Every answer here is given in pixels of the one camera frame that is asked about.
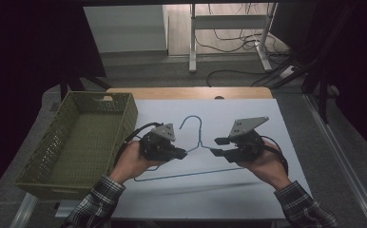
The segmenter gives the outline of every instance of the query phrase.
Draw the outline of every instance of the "person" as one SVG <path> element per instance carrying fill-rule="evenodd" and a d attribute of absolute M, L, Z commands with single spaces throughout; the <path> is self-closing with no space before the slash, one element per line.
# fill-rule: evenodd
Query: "person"
<path fill-rule="evenodd" d="M 162 164 L 148 161 L 139 150 L 139 142 L 130 142 L 109 176 L 102 176 L 88 195 L 65 219 L 62 227 L 101 227 L 110 219 L 125 191 L 124 182 L 139 177 L 147 168 Z M 297 181 L 291 182 L 279 158 L 263 151 L 255 161 L 239 162 L 260 180 L 273 186 L 285 217 L 292 227 L 338 227 L 335 215 L 314 201 Z"/>

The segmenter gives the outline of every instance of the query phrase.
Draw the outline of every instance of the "white table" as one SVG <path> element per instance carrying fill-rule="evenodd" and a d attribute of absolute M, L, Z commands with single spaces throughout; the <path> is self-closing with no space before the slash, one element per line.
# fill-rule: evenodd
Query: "white table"
<path fill-rule="evenodd" d="M 228 136 L 236 119 L 269 117 L 268 122 L 256 128 L 257 132 L 277 141 L 289 162 L 290 179 L 299 181 L 310 193 L 275 99 L 136 100 L 136 104 L 138 127 L 150 122 L 173 123 L 177 138 L 174 144 L 184 149 L 194 147 L 198 141 L 197 119 L 187 120 L 179 129 L 189 115 L 202 118 L 203 144 L 207 146 L 217 146 L 215 138 Z M 234 167 L 238 166 L 199 148 L 182 161 L 171 161 L 157 171 L 144 173 L 140 179 Z M 112 216 L 115 219 L 284 219 L 274 189 L 244 169 L 163 180 L 129 180 L 125 186 Z M 78 203 L 62 201 L 56 217 L 66 217 Z"/>

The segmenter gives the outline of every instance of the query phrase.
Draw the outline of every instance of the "black device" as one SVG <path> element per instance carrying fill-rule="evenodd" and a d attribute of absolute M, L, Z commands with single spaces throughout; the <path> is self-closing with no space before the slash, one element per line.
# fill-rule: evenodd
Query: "black device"
<path fill-rule="evenodd" d="M 127 144 L 133 140 L 143 129 L 154 125 L 155 127 L 146 133 L 140 140 L 140 153 L 149 161 L 169 162 L 173 159 L 183 159 L 185 150 L 175 147 L 171 142 L 175 141 L 172 123 L 148 123 L 126 137 L 124 144 L 118 151 L 115 164 L 126 149 Z"/>
<path fill-rule="evenodd" d="M 225 157 L 228 162 L 252 162 L 262 154 L 263 150 L 268 150 L 279 157 L 288 175 L 287 159 L 284 158 L 281 151 L 266 145 L 262 136 L 255 131 L 257 126 L 268 120 L 268 117 L 236 120 L 229 136 L 217 138 L 215 142 L 218 145 L 234 143 L 237 148 L 230 150 L 210 149 L 210 151 L 216 157 Z"/>

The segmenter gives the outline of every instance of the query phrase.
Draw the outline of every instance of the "hand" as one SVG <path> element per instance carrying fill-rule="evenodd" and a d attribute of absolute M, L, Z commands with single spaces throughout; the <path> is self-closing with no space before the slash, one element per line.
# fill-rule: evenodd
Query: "hand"
<path fill-rule="evenodd" d="M 273 147 L 277 150 L 278 147 L 274 144 L 264 141 L 267 146 Z M 276 190 L 288 186 L 291 181 L 288 179 L 284 167 L 279 158 L 272 152 L 264 150 L 260 157 L 255 161 L 237 162 L 237 165 L 247 168 L 255 174 L 261 181 L 272 185 Z"/>
<path fill-rule="evenodd" d="M 151 166 L 161 165 L 162 161 L 149 161 L 140 153 L 140 144 L 138 141 L 130 142 L 115 168 L 109 175 L 114 181 L 124 184 L 125 181 L 139 177 Z"/>

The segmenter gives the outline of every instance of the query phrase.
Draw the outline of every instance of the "wall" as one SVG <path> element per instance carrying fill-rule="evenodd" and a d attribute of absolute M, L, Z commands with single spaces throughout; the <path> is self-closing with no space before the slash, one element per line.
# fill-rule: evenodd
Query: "wall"
<path fill-rule="evenodd" d="M 166 50 L 163 6 L 85 7 L 100 53 Z"/>

